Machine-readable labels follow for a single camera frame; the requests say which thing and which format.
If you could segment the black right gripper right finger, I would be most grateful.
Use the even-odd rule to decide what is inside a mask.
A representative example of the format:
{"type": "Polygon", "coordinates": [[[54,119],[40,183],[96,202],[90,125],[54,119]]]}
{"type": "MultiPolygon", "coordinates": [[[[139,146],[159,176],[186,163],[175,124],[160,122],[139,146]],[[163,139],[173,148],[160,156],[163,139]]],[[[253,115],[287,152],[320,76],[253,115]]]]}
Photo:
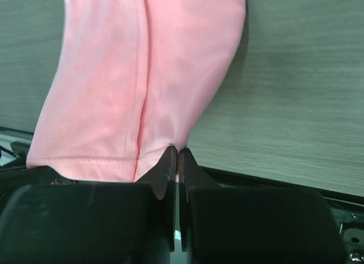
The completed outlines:
{"type": "Polygon", "coordinates": [[[309,188],[222,187],[180,151],[181,248],[189,263],[344,263],[328,202],[309,188]]]}

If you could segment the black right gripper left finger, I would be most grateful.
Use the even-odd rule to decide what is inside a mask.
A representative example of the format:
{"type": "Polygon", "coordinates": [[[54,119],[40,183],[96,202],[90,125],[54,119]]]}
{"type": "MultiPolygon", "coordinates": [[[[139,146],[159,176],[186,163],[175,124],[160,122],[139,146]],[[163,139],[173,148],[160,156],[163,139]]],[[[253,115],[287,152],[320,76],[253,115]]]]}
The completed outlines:
{"type": "Polygon", "coordinates": [[[71,180],[50,167],[1,169],[2,263],[169,263],[177,152],[133,183],[71,180]]]}

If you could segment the pink t shirt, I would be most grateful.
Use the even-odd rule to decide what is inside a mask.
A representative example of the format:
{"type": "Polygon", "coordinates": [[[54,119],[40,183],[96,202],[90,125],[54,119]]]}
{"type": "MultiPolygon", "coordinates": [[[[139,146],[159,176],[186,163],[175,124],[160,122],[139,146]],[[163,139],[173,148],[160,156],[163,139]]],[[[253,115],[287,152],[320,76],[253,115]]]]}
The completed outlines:
{"type": "Polygon", "coordinates": [[[133,182],[188,135],[241,40],[246,0],[64,0],[59,65],[26,166],[133,182]]]}

